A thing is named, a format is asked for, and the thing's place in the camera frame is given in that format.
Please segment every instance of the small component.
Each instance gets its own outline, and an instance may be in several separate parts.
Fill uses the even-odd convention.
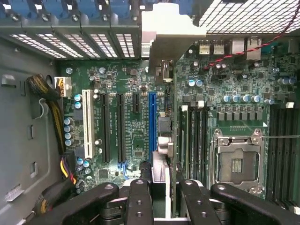
[[[77,94],[74,96],[74,101],[80,102],[83,99],[83,96],[81,94]]]
[[[262,120],[263,119],[263,112],[262,111],[257,111],[256,112],[256,119],[257,120]]]
[[[99,73],[100,74],[105,74],[105,68],[104,67],[100,67],[99,68]]]
[[[201,87],[203,85],[203,82],[201,80],[196,81],[196,86]]]
[[[182,101],[183,102],[191,102],[192,101],[192,96],[182,96]]]
[[[198,102],[198,101],[203,101],[203,95],[195,96],[195,101],[196,101],[196,102]]]
[[[265,103],[266,105],[273,105],[275,102],[274,102],[273,99],[266,99],[266,100],[264,101],[264,103]]]
[[[228,95],[224,95],[222,98],[221,98],[221,101],[224,102],[224,103],[227,103],[230,101],[230,97]]]
[[[248,119],[248,115],[247,112],[241,112],[241,120],[247,120]]]
[[[83,164],[83,162],[84,162],[84,161],[83,161],[83,159],[82,159],[82,158],[78,158],[78,159],[77,159],[77,164],[78,164],[78,165],[82,165],[82,164]]]
[[[95,145],[96,145],[96,146],[99,146],[99,145],[101,145],[101,144],[102,144],[102,140],[101,140],[101,139],[95,140]]]
[[[84,168],[88,168],[90,166],[90,163],[91,161],[89,159],[86,159],[84,162],[83,162],[83,167]]]
[[[73,69],[72,68],[70,68],[70,67],[66,68],[66,74],[71,75],[72,73],[73,73]]]
[[[94,94],[100,95],[100,90],[99,89],[94,89]]]
[[[137,70],[136,69],[131,69],[130,70],[130,75],[131,76],[137,76]]]
[[[158,118],[158,132],[165,133],[172,131],[172,122],[170,117],[159,117]]]
[[[250,95],[243,95],[240,97],[241,102],[250,102]]]
[[[65,125],[73,124],[73,119],[71,117],[65,118],[64,119],[64,124]]]
[[[224,112],[218,112],[217,113],[217,118],[219,121],[224,121],[225,120],[225,113]]]
[[[196,84],[196,82],[195,82],[194,80],[189,80],[189,81],[187,82],[188,87],[194,87],[195,84]]]
[[[233,95],[231,96],[230,100],[232,103],[237,103],[239,101],[239,97],[237,95]]]
[[[274,68],[272,69],[272,72],[273,72],[274,74],[278,74],[278,73],[280,72],[280,69],[279,69],[278,67],[274,67]]]
[[[108,178],[108,170],[99,169],[98,173],[99,173],[99,178],[101,178],[101,179],[107,179]]]
[[[248,112],[249,120],[255,120],[255,112]]]
[[[71,139],[73,136],[73,133],[65,133],[65,139]]]
[[[73,131],[74,130],[74,127],[72,126],[72,125],[69,125],[69,126],[65,126],[64,127],[64,131],[65,132],[71,132],[71,131]]]
[[[240,113],[239,112],[234,112],[233,113],[233,120],[240,120]]]
[[[82,106],[82,105],[81,105],[80,102],[75,102],[75,103],[74,103],[74,108],[75,108],[75,109],[81,109],[81,106]]]
[[[89,175],[90,172],[91,172],[90,168],[86,168],[86,169],[84,170],[84,174],[85,174],[85,175]]]
[[[74,143],[73,139],[65,140],[65,145],[70,147]]]
[[[260,100],[261,100],[261,98],[260,98],[258,95],[253,95],[253,96],[251,97],[251,102],[252,102],[252,103],[259,103]]]
[[[232,112],[226,112],[226,120],[227,121],[233,120],[233,114],[232,114]]]

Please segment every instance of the cable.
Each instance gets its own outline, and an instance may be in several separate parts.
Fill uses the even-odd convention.
[[[290,20],[290,22],[288,23],[288,25],[283,29],[283,31],[281,31],[281,32],[280,32],[276,37],[274,37],[272,40],[268,41],[268,42],[265,43],[265,44],[262,44],[262,45],[260,45],[260,46],[257,46],[257,47],[255,47],[255,48],[250,48],[250,49],[248,49],[248,50],[245,50],[245,51],[242,51],[242,52],[237,52],[237,53],[232,54],[232,55],[226,55],[226,56],[224,56],[224,57],[221,58],[221,59],[217,59],[217,60],[215,60],[214,62],[211,62],[208,66],[204,67],[204,70],[207,70],[207,69],[213,67],[215,64],[217,64],[217,63],[219,63],[219,62],[221,62],[221,61],[223,61],[223,60],[225,60],[225,59],[232,58],[233,56],[243,55],[243,54],[245,54],[245,53],[249,53],[249,52],[256,51],[256,50],[258,50],[258,49],[260,49],[260,48],[262,48],[262,47],[268,46],[268,45],[271,44],[272,42],[276,41],[278,38],[280,38],[280,37],[281,37],[281,36],[282,36],[282,35],[290,28],[290,26],[292,25],[292,23],[293,23],[294,20],[296,19],[297,14],[299,13],[299,9],[300,9],[300,0],[298,1],[297,4],[298,4],[298,6],[297,6],[297,8],[296,8],[296,10],[295,10],[295,14],[294,14],[294,16],[292,17],[292,19]]]

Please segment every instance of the motherboard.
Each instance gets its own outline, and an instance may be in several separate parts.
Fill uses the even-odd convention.
[[[207,188],[224,182],[261,198],[268,192],[270,200],[274,197],[269,177],[280,179],[293,169],[286,166],[280,175],[268,170],[277,168],[276,160],[269,162],[270,155],[277,158],[279,135],[270,129],[276,120],[272,108],[294,107],[300,55],[270,51],[261,60],[236,57],[205,69],[219,56],[196,48],[176,63],[173,88],[157,84],[145,60],[58,63],[70,90],[63,96],[65,144],[75,152],[78,193],[103,182],[121,187],[139,178],[141,165],[161,150],[157,139],[175,132],[184,178]],[[169,115],[176,116],[176,126]],[[284,143],[295,142],[282,140],[281,162],[289,164],[293,147],[285,150]]]

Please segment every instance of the yellow wire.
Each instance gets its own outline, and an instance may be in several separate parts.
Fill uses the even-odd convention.
[[[62,164],[62,160],[60,161],[60,169],[61,169],[62,173],[65,175],[65,177],[68,178],[68,174],[67,174],[67,172],[65,171],[65,168],[64,168],[64,166],[63,166],[63,164]]]

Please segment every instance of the capacitor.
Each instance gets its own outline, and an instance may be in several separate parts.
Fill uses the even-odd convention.
[[[189,86],[189,87],[194,87],[195,86],[195,81],[194,80],[189,80],[188,82],[187,82],[187,85]]]
[[[71,131],[73,131],[74,130],[74,127],[72,126],[72,125],[68,125],[68,126],[65,126],[64,127],[64,131],[65,132],[71,132]]]
[[[259,103],[260,100],[261,100],[261,98],[258,95],[253,95],[251,97],[251,102],[253,102],[253,103]]]
[[[93,95],[93,99],[94,99],[95,101],[99,101],[99,100],[100,100],[100,96],[97,95],[97,94],[94,94],[94,95]]]
[[[74,103],[74,108],[75,108],[75,109],[81,109],[81,106],[82,106],[82,105],[81,105],[80,102],[75,102],[75,103]]]
[[[224,95],[224,96],[221,98],[221,101],[227,103],[227,102],[230,101],[230,97],[229,97],[228,95]]]
[[[65,139],[71,139],[73,136],[73,133],[65,133]]]
[[[85,168],[88,168],[90,166],[90,163],[91,161],[89,159],[86,159],[84,162],[83,162],[83,167]]]
[[[239,97],[237,95],[233,95],[233,96],[231,96],[230,100],[233,103],[237,103],[239,101]]]
[[[86,175],[90,174],[90,172],[91,172],[90,168],[86,168],[86,169],[84,170],[84,174],[86,174]]]
[[[100,95],[100,90],[99,89],[94,89],[94,94]]]
[[[266,99],[266,100],[264,101],[264,103],[267,104],[267,105],[273,105],[275,102],[274,102],[273,99]]]
[[[196,81],[196,86],[201,87],[203,85],[203,82],[201,80]]]
[[[97,139],[96,141],[95,141],[95,145],[101,145],[102,144],[102,140],[101,139]]]
[[[77,94],[74,96],[74,101],[80,102],[83,99],[83,96],[81,94]]]
[[[250,101],[250,96],[249,95],[243,95],[240,98],[241,102],[249,102]]]
[[[83,159],[82,159],[82,158],[78,158],[78,159],[77,159],[77,164],[78,164],[78,165],[82,165],[82,164],[83,164],[83,162],[84,162],[84,161],[83,161]]]
[[[71,146],[73,143],[74,143],[73,139],[65,140],[65,145],[68,146],[68,147]]]
[[[105,73],[105,68],[104,67],[100,67],[99,68],[99,73],[100,74],[104,74]]]
[[[64,124],[65,125],[73,124],[73,119],[71,117],[65,118],[64,119]]]

